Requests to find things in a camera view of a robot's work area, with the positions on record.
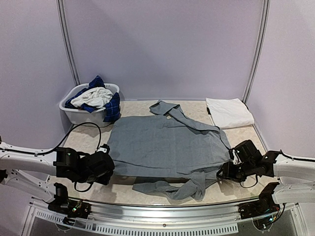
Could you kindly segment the white and green raglan shirt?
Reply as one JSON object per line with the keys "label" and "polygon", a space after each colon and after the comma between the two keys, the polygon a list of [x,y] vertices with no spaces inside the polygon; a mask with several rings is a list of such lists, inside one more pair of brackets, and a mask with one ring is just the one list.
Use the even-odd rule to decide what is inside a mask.
{"label": "white and green raglan shirt", "polygon": [[206,105],[215,126],[221,129],[254,125],[254,118],[247,106],[238,98],[206,98]]}

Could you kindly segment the grey garment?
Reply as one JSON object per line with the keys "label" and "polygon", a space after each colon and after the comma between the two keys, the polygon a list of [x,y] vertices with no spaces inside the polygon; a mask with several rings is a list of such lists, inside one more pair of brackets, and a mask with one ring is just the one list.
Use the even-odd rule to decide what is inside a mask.
{"label": "grey garment", "polygon": [[178,104],[158,101],[150,112],[114,123],[108,145],[115,174],[140,178],[133,189],[141,193],[202,200],[229,160],[225,132],[187,117]]}

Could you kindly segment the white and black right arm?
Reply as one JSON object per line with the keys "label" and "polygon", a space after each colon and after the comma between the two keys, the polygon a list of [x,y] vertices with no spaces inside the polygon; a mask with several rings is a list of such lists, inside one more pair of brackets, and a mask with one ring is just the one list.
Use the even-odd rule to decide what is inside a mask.
{"label": "white and black right arm", "polygon": [[247,177],[290,177],[305,180],[306,183],[271,182],[262,190],[258,200],[251,204],[239,205],[240,212],[251,215],[257,212],[279,210],[280,204],[313,203],[315,201],[315,160],[304,157],[293,157],[280,151],[268,151],[262,155],[260,151],[230,151],[236,154],[238,163],[225,162],[217,172],[218,179],[244,182]]}

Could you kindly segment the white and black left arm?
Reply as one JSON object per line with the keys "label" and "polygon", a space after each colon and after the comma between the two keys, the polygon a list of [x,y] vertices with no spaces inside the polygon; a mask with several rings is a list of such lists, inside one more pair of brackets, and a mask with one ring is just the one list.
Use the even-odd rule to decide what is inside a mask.
{"label": "white and black left arm", "polygon": [[72,200],[63,195],[67,188],[34,177],[30,172],[65,178],[74,184],[107,185],[114,169],[108,146],[88,154],[69,147],[32,149],[0,143],[1,184],[30,193],[46,203],[53,202],[62,213],[73,209]]}

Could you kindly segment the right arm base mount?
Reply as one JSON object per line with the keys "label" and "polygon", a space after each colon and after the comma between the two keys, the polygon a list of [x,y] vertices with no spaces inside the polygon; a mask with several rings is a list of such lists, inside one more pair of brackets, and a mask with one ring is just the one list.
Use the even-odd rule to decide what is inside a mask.
{"label": "right arm base mount", "polygon": [[283,211],[272,197],[262,197],[256,201],[238,205],[241,219],[251,218],[254,227],[259,231],[270,230],[272,225],[282,216]]}

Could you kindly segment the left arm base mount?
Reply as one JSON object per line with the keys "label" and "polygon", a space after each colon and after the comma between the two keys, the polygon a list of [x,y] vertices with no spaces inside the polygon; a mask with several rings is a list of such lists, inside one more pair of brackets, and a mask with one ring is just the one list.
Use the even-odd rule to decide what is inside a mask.
{"label": "left arm base mount", "polygon": [[48,204],[48,209],[64,214],[63,224],[73,226],[76,218],[87,219],[91,213],[92,205],[83,200],[54,199]]}

